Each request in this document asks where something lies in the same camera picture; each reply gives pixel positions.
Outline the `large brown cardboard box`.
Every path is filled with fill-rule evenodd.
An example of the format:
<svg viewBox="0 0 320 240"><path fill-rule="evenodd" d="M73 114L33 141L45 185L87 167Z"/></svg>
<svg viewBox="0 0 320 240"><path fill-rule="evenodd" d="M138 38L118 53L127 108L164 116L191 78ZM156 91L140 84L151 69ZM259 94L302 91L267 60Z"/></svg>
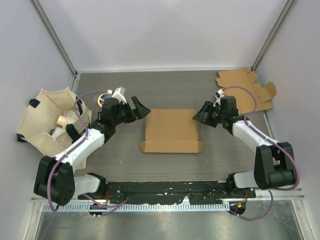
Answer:
<svg viewBox="0 0 320 240"><path fill-rule="evenodd" d="M204 148L199 140L195 109L152 109L145 121L144 153L198 154Z"/></svg>

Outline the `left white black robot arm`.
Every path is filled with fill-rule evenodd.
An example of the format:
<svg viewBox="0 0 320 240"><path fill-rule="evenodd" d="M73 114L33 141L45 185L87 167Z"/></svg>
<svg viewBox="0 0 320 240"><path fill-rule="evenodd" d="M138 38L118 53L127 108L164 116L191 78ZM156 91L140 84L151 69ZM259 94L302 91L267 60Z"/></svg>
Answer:
<svg viewBox="0 0 320 240"><path fill-rule="evenodd" d="M90 154L102 147L122 123L128 124L144 119L151 110L132 98L134 109L129 103L111 97L104 101L98 117L86 126L85 133L63 152L39 162L34 184L34 193L48 200L49 207L56 212L73 197L88 194L91 198L102 199L107 193L105 177L95 173L75 176L75 171Z"/></svg>

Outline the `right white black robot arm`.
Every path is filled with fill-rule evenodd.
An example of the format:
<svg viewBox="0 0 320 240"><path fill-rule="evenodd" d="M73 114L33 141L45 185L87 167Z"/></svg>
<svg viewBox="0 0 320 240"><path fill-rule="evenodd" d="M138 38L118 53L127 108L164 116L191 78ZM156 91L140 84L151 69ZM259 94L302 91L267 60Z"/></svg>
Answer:
<svg viewBox="0 0 320 240"><path fill-rule="evenodd" d="M222 96L214 103L206 101L193 120L213 128L221 124L255 154L253 170L228 175L225 190L230 197L238 197L244 189L289 191L298 185L300 175L291 144L268 137L247 117L239 115L235 97Z"/></svg>

